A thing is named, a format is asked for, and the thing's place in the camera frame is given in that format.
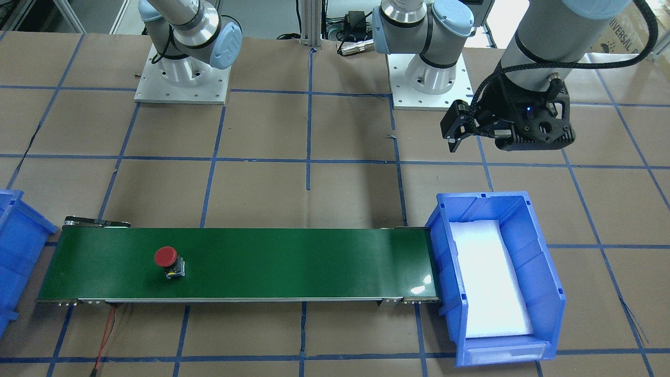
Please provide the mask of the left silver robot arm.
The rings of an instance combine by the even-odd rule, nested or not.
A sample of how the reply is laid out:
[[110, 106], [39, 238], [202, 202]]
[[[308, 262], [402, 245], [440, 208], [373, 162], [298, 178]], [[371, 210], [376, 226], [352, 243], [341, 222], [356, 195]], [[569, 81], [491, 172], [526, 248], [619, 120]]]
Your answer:
[[[477, 1], [382, 1], [373, 9], [379, 53], [411, 53], [423, 71], [455, 73], [475, 26]], [[531, 1], [493, 78], [471, 102], [455, 100], [442, 136], [455, 152], [462, 139], [492, 138], [505, 151], [559, 150], [572, 144], [565, 79], [627, 1]]]

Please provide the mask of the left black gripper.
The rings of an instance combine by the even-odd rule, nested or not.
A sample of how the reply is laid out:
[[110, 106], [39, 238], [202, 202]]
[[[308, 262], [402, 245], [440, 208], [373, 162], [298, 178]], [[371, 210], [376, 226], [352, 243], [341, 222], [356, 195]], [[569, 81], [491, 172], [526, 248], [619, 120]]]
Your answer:
[[556, 73], [550, 74], [548, 88], [539, 92], [521, 88], [500, 75], [484, 88], [476, 105], [455, 100], [440, 127], [451, 153], [462, 139], [478, 135], [493, 138], [496, 148], [507, 152], [558, 150], [576, 140], [570, 122], [570, 96]]

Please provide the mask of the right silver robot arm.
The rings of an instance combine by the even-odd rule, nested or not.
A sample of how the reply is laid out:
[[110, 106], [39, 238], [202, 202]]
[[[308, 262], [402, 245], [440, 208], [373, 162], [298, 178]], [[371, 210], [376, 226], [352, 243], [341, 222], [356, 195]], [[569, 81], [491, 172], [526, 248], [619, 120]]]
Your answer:
[[156, 50], [149, 62], [173, 86], [198, 86], [241, 52], [240, 24], [208, 1], [141, 1], [138, 8]]

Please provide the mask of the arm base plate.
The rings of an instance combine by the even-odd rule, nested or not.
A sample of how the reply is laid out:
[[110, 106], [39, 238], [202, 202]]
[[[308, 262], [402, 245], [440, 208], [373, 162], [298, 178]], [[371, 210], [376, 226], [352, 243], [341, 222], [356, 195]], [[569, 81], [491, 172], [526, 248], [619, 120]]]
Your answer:
[[474, 96], [462, 56], [447, 69], [429, 66], [411, 53], [390, 54], [387, 64], [395, 109], [448, 110], [454, 100]]
[[230, 68], [220, 70], [195, 58], [163, 58], [151, 63], [157, 50], [151, 46], [135, 100], [155, 104], [208, 104], [227, 102]]

